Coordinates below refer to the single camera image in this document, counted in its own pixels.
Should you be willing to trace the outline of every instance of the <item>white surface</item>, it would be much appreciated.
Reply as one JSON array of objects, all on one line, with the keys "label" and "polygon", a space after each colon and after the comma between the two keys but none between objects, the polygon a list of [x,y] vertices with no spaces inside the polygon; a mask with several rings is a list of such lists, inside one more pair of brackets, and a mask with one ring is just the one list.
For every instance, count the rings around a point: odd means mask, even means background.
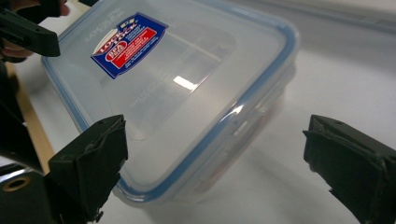
[{"label": "white surface", "polygon": [[[301,32],[297,74],[284,107],[202,202],[140,210],[110,195],[100,223],[358,223],[309,171],[302,130],[311,114],[319,114],[396,148],[396,35],[234,1],[287,18]],[[48,26],[58,29],[70,18]],[[49,140],[60,150],[78,132],[40,66],[32,57],[18,70]]]}]

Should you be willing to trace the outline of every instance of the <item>label sticker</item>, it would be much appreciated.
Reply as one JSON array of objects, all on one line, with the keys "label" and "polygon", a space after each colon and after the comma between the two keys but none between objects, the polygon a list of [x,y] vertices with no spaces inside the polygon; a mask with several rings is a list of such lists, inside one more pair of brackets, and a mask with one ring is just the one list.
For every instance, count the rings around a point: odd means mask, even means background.
[{"label": "label sticker", "polygon": [[91,58],[113,79],[145,58],[168,26],[136,13],[113,28],[96,46]]}]

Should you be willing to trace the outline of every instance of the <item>clear plastic container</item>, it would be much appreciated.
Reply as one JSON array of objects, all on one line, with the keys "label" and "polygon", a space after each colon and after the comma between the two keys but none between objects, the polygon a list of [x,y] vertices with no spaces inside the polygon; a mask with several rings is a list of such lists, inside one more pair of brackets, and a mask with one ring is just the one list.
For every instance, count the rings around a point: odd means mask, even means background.
[{"label": "clear plastic container", "polygon": [[80,131],[126,119],[114,193],[198,199],[243,151],[294,74],[296,31],[218,0],[103,0],[42,62]]}]

